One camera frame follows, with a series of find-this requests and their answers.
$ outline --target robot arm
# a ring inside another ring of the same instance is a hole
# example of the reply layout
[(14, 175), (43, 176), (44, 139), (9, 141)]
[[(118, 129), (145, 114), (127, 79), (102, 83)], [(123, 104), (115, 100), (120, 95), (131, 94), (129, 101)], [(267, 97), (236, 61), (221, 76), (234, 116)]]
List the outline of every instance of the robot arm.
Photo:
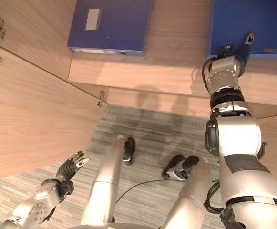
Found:
[(259, 161), (266, 144), (238, 84), (254, 38), (249, 34), (238, 52), (224, 47), (202, 70), (211, 106), (205, 146), (219, 157), (226, 208), (217, 213), (227, 229), (277, 229), (277, 179)]
[(55, 179), (44, 180), (30, 199), (15, 208), (12, 216), (3, 222), (2, 228), (34, 229), (49, 220), (56, 206), (73, 192), (71, 178), (89, 161), (82, 151), (75, 153), (59, 167)]

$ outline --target white label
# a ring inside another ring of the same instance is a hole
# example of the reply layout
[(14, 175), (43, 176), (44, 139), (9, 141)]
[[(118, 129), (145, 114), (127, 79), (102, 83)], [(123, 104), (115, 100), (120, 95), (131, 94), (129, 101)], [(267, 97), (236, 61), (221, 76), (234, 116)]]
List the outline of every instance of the white label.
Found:
[(102, 53), (104, 54), (104, 50), (100, 49), (73, 49), (75, 52), (86, 52), (86, 53)]
[(100, 9), (89, 9), (87, 13), (85, 30), (96, 30), (98, 27)]

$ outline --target striped carpet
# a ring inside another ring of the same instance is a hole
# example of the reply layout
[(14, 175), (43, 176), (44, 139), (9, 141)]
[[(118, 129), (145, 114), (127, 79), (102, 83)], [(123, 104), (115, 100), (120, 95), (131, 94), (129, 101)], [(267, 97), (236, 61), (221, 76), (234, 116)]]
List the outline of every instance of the striped carpet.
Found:
[[(57, 207), (50, 221), (38, 228), (64, 229), (80, 224), (93, 179), (110, 144), (118, 135), (136, 139), (134, 163), (122, 167), (119, 196), (140, 182), (161, 179), (162, 169), (177, 154), (204, 158), (210, 164), (213, 179), (217, 179), (217, 158), (205, 150), (205, 122), (205, 119), (193, 116), (109, 106), (93, 138), (87, 143), (86, 153), (92, 160), (74, 177), (73, 194)], [(54, 177), (59, 165), (0, 179), (0, 223), (12, 214), (19, 203), (28, 199), (43, 180)], [(159, 181), (136, 187), (117, 203), (114, 213), (116, 222), (158, 228), (176, 201), (182, 185), (181, 182)], [(212, 203), (222, 206), (219, 192), (214, 195)], [(208, 214), (202, 228), (224, 227), (218, 215)]]

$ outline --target wooden shelf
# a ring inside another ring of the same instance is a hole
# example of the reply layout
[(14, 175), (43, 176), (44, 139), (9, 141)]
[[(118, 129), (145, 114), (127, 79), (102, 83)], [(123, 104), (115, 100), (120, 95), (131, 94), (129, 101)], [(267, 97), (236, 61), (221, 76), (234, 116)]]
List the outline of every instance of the wooden shelf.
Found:
[[(209, 0), (155, 0), (144, 57), (74, 53), (69, 80), (208, 97), (201, 68), (209, 14)], [(277, 105), (277, 60), (250, 60), (239, 82), (247, 101)]]

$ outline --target black cable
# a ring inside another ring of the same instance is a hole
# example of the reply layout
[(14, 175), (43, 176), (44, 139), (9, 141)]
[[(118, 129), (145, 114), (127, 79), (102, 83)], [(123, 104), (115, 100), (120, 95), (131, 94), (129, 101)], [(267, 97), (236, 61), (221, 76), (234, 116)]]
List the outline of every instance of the black cable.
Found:
[(205, 79), (205, 67), (212, 61), (216, 60), (217, 58), (216, 57), (213, 57), (213, 58), (210, 58), (209, 60), (207, 60), (204, 64), (203, 64), (203, 67), (202, 67), (202, 78), (203, 78), (203, 82), (204, 82), (204, 87), (207, 89), (208, 93), (209, 93), (209, 90), (207, 88), (207, 82), (206, 82), (206, 79)]
[(203, 204), (204, 207), (206, 208), (206, 210), (213, 214), (220, 214), (221, 211), (224, 210), (224, 208), (215, 208), (210, 205), (211, 197), (219, 190), (219, 188), (220, 188), (220, 181), (217, 181), (210, 187), (210, 189), (207, 193), (207, 198)]
[[(119, 198), (118, 200), (116, 201), (116, 203), (119, 202), (119, 200), (121, 200), (122, 197), (124, 197), (125, 194), (127, 194), (129, 191), (131, 191), (133, 188), (139, 186), (139, 185), (143, 185), (143, 184), (146, 184), (146, 183), (150, 183), (150, 182), (155, 182), (155, 181), (164, 181), (166, 179), (160, 179), (160, 180), (148, 180), (148, 181), (145, 181), (145, 182), (142, 182), (142, 183), (139, 183), (137, 185), (134, 185), (132, 187), (130, 187), (128, 190), (126, 190)], [(179, 182), (185, 182), (185, 181), (182, 181), (182, 180), (168, 180), (168, 181), (179, 181)]]

